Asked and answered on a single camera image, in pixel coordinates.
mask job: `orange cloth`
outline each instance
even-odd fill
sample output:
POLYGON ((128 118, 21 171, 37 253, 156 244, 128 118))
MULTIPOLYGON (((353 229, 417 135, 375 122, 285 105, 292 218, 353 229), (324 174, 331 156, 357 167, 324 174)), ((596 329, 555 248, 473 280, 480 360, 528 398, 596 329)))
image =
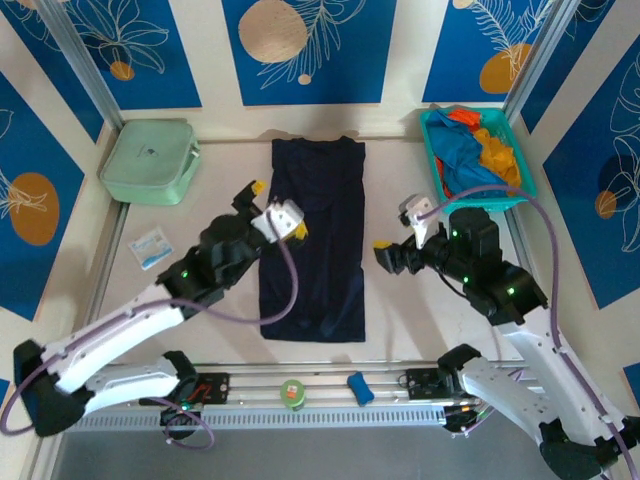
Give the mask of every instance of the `orange cloth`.
POLYGON ((482 145, 480 165, 499 175, 507 185, 520 188, 522 178, 513 148, 507 147, 498 137, 492 137, 486 128, 479 129, 473 136, 482 145))
POLYGON ((464 123, 469 127, 469 130, 471 130, 472 133, 480 128, 480 112, 474 112, 473 110, 466 110, 464 108, 456 108, 455 110, 451 110, 447 116, 451 120, 464 123))

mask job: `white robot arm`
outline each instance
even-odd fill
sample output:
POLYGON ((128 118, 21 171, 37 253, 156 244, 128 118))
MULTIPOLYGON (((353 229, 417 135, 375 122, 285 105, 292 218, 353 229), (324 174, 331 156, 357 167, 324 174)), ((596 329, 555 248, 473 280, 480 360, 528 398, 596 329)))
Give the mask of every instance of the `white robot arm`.
POLYGON ((200 234, 199 245, 131 302, 63 340, 43 347, 29 340, 15 348, 15 383, 36 434, 60 433, 84 415, 118 403, 189 396, 197 375, 182 352, 167 352, 150 366, 106 365, 222 299, 278 239, 289 245, 304 240, 303 214, 293 202, 272 203, 264 212, 253 203, 263 188, 259 182, 247 185, 234 198, 237 214, 216 217, 200 234), (25 379, 44 365, 27 385, 25 379))
POLYGON ((626 448, 634 447, 640 419, 624 416, 611 403, 559 330, 562 347, 556 347, 545 295, 528 272, 502 259, 498 227, 489 215, 481 208, 458 209, 449 218, 449 237, 440 224, 439 232, 425 240, 426 225, 414 225, 424 215, 415 218, 407 206, 429 203, 412 197, 401 205, 400 219, 414 235, 401 245, 378 243, 378 263, 395 274, 431 267, 460 282, 461 295, 516 348, 544 395, 493 368, 469 345, 439 359, 439 378, 448 376, 444 383, 452 386, 451 395, 478 397, 522 428, 560 478, 587 480, 603 473, 621 453, 614 435, 626 448))

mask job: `green storage box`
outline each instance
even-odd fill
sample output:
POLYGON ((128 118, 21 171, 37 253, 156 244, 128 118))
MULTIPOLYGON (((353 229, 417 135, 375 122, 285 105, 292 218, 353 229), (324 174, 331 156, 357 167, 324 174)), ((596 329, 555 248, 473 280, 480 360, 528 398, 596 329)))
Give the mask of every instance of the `green storage box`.
POLYGON ((124 126, 100 172, 111 196, 125 203, 180 203, 200 165, 200 149, 188 123, 132 120, 124 126))

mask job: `white wet wipe packet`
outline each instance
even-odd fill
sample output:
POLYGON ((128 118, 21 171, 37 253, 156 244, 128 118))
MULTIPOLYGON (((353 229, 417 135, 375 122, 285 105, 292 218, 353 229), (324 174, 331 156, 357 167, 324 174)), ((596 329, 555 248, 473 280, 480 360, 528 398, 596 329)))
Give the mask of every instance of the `white wet wipe packet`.
POLYGON ((129 248, 138 259, 143 270, 148 270, 155 264, 173 253, 173 247, 164 236, 160 227, 129 243, 129 248))

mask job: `beige circle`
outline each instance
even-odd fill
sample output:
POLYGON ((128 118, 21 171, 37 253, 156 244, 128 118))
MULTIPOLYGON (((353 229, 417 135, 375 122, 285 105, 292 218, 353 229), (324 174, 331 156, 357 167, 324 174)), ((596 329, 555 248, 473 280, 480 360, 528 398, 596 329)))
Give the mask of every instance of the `beige circle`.
POLYGON ((298 83, 300 85, 309 85, 311 83, 311 75, 307 75, 306 73, 303 73, 298 77, 298 83))
MULTIPOLYGON (((58 3, 68 2, 69 0, 58 0, 58 3)), ((30 10, 35 10, 36 6, 33 4, 33 0, 16 0, 20 5, 27 7, 30 10)))
POLYGON ((240 42, 262 63, 286 62, 307 44, 307 27, 296 10, 283 0, 254 3, 238 24, 240 42))
POLYGON ((474 4, 476 0, 453 0, 453 6, 458 9, 468 8, 474 4))

